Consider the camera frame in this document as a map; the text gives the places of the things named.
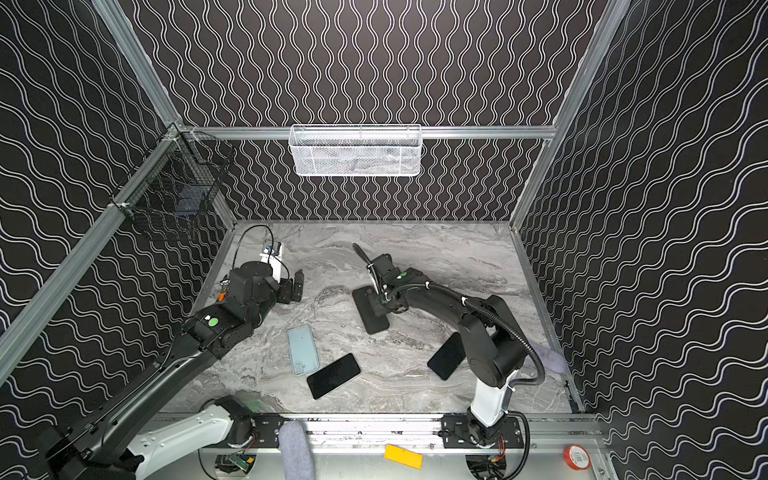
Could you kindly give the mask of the blue phone black screen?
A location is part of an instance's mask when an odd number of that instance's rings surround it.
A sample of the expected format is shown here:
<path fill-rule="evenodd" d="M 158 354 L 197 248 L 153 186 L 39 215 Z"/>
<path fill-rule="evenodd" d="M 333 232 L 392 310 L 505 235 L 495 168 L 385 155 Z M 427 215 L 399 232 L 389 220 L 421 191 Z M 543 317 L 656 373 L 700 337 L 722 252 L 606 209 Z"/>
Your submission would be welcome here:
<path fill-rule="evenodd" d="M 461 335 L 454 332 L 428 360 L 427 366 L 438 378 L 447 381 L 465 358 Z"/>

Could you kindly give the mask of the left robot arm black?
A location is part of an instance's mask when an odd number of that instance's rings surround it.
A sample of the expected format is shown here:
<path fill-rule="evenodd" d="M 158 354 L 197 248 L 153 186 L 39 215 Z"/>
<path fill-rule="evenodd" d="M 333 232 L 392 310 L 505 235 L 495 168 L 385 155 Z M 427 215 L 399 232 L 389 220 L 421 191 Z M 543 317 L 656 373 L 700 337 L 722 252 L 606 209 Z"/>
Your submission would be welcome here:
<path fill-rule="evenodd" d="M 304 273 L 278 279 L 270 264 L 232 269 L 225 293 L 187 318 L 170 347 L 116 396 L 69 427 L 51 427 L 38 452 L 53 479 L 145 479 L 203 447 L 248 448 L 257 438 L 245 405 L 231 396 L 154 433 L 145 425 L 198 374 L 249 339 L 278 304 L 303 297 Z"/>

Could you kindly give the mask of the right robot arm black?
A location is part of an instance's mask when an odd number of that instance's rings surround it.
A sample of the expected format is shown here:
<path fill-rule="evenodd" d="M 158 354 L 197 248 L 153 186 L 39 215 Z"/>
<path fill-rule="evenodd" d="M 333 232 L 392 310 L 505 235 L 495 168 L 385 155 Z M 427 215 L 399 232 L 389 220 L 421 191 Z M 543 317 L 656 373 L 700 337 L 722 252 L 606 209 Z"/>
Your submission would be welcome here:
<path fill-rule="evenodd" d="M 491 446 L 501 439 L 513 390 L 538 386 L 546 369 L 506 302 L 497 295 L 485 299 L 459 293 L 414 268 L 401 270 L 389 254 L 370 258 L 352 245 L 372 280 L 353 291 L 353 300 L 366 332 L 389 328 L 390 314 L 422 310 L 452 327 L 459 335 L 465 359 L 476 377 L 475 394 L 466 414 L 468 438 Z"/>

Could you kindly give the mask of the light blue phone case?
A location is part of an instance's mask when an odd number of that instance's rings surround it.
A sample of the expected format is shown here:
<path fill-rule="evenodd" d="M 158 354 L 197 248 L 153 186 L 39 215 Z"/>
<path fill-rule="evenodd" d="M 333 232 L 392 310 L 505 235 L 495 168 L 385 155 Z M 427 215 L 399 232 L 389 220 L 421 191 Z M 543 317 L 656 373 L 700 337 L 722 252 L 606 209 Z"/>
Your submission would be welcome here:
<path fill-rule="evenodd" d="M 302 325 L 287 332 L 292 371 L 296 376 L 309 375 L 320 368 L 319 356 L 309 325 Z"/>

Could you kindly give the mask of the black phone on table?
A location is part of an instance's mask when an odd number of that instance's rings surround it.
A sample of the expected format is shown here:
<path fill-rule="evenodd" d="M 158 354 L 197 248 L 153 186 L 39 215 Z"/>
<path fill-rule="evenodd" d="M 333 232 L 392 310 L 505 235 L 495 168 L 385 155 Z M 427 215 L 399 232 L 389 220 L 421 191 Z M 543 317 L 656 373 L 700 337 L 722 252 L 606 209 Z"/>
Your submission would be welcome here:
<path fill-rule="evenodd" d="M 318 400 L 361 373 L 352 353 L 348 353 L 307 377 L 312 398 Z"/>

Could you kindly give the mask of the white mesh basket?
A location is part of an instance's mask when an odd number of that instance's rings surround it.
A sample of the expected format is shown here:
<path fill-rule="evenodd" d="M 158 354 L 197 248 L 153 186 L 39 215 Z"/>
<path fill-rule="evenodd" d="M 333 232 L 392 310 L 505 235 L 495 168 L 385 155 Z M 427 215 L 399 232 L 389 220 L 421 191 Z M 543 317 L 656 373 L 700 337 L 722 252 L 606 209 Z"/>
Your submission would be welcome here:
<path fill-rule="evenodd" d="M 424 147 L 418 124 L 294 124 L 295 171 L 317 177 L 413 177 Z"/>

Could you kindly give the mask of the yellow card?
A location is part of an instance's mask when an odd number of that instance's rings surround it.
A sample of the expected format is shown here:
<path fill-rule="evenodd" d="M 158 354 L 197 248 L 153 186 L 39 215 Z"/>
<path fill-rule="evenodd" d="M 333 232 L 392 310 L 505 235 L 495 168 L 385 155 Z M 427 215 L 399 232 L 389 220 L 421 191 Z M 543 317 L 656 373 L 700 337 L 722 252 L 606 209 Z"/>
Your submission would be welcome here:
<path fill-rule="evenodd" d="M 421 454 L 395 445 L 387 445 L 385 447 L 384 458 L 388 461 L 416 470 L 421 470 L 423 467 L 423 456 Z"/>

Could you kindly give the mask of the purple grey cloth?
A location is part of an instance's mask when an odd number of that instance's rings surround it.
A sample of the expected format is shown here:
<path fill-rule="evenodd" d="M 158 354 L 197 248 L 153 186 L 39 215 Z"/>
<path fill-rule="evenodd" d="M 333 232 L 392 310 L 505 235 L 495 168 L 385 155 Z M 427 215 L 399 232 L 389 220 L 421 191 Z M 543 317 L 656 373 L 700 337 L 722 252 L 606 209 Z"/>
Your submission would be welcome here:
<path fill-rule="evenodd" d="M 533 347 L 548 373 L 563 375 L 567 372 L 568 365 L 562 354 L 538 343 L 533 343 Z"/>

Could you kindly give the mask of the red tape roll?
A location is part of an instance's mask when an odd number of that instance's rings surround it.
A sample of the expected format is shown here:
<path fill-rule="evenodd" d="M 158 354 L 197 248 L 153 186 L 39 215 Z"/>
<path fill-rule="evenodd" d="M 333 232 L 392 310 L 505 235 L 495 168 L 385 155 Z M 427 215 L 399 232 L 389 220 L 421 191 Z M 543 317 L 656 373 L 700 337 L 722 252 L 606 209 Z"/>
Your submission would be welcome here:
<path fill-rule="evenodd" d="M 592 462 L 588 451 L 580 445 L 570 445 L 564 449 L 565 463 L 575 471 L 586 471 L 591 468 Z"/>

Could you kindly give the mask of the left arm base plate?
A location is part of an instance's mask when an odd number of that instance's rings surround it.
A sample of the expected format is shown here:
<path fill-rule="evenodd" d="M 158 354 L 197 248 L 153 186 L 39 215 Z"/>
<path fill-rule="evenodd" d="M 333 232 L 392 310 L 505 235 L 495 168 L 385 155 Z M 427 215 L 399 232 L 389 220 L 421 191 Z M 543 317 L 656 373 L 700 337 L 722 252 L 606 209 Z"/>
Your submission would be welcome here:
<path fill-rule="evenodd" d="M 285 419 L 274 413 L 241 416 L 233 420 L 224 443 L 238 450 L 277 448 Z"/>

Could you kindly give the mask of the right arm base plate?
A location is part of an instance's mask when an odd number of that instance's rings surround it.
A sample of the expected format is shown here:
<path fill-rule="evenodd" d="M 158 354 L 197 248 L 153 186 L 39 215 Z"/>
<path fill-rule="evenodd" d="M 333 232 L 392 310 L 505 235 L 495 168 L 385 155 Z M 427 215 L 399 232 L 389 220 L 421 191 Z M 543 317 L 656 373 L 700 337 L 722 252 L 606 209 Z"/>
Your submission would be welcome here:
<path fill-rule="evenodd" d="M 500 440 L 506 448 L 520 449 L 525 445 L 524 429 L 519 418 L 512 415 L 488 427 L 470 413 L 446 414 L 440 419 L 437 435 L 446 449 L 498 448 Z"/>

